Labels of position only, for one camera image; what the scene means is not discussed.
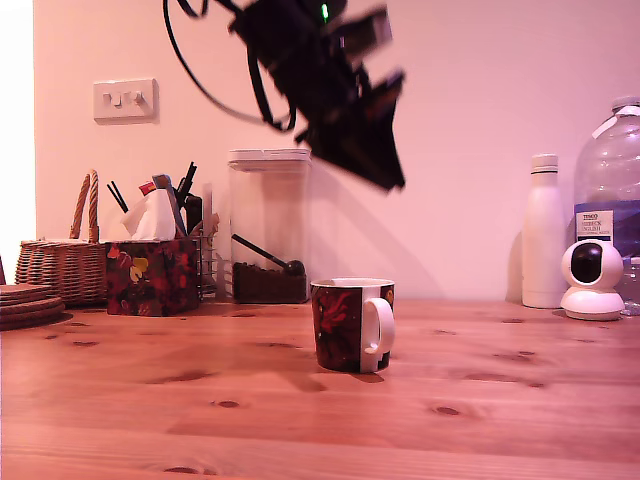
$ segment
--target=scoop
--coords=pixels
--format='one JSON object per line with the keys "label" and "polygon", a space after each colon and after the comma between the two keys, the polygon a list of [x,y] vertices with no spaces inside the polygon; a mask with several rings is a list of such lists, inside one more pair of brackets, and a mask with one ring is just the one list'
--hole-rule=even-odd
{"label": "scoop", "polygon": [[262,255],[264,258],[271,260],[273,263],[281,266],[284,270],[284,273],[286,273],[287,275],[291,275],[292,277],[294,277],[305,274],[304,264],[300,260],[291,260],[290,262],[284,262],[278,257],[270,254],[269,252],[264,251],[257,245],[254,245],[249,240],[245,240],[240,235],[234,233],[233,235],[231,235],[231,238],[236,242],[241,243],[245,247],[253,250],[258,255]]}

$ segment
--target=white camera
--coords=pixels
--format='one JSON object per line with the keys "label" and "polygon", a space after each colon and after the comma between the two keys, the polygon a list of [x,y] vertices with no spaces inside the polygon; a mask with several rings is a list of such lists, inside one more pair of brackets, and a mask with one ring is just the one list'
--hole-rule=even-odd
{"label": "white camera", "polygon": [[582,240],[562,257],[562,274],[571,287],[561,307],[571,318],[615,320],[624,302],[613,289],[622,278],[622,257],[609,242]]}

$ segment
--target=wicker basket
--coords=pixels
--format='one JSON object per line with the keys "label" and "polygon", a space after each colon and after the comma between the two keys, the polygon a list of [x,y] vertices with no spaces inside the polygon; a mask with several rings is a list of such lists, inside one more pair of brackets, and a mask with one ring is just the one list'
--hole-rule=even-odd
{"label": "wicker basket", "polygon": [[[89,198],[89,241],[78,240],[82,212]],[[51,285],[65,305],[104,303],[107,297],[105,246],[99,243],[98,174],[84,179],[71,226],[70,240],[23,241],[16,283]]]}

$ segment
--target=basket handle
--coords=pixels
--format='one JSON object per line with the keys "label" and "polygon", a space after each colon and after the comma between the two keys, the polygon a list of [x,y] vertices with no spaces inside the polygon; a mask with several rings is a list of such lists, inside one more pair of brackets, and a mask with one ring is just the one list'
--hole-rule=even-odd
{"label": "basket handle", "polygon": [[[89,178],[91,178],[91,188],[89,188]],[[82,188],[80,189],[80,195],[78,195],[78,201],[76,203],[76,211],[73,215],[73,225],[71,225],[71,231],[69,238],[80,237],[80,225],[82,224],[82,212],[84,210],[84,204],[87,200],[87,193],[91,189],[89,195],[89,243],[98,243],[100,239],[100,228],[98,227],[98,173],[95,170],[90,170],[84,177],[82,182]]]}

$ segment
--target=camera lens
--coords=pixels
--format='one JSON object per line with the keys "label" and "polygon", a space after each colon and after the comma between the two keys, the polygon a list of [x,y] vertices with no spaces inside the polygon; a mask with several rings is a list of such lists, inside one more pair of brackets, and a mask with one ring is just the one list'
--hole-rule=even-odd
{"label": "camera lens", "polygon": [[602,247],[597,243],[578,245],[571,256],[571,274],[582,283],[593,283],[602,274]]}

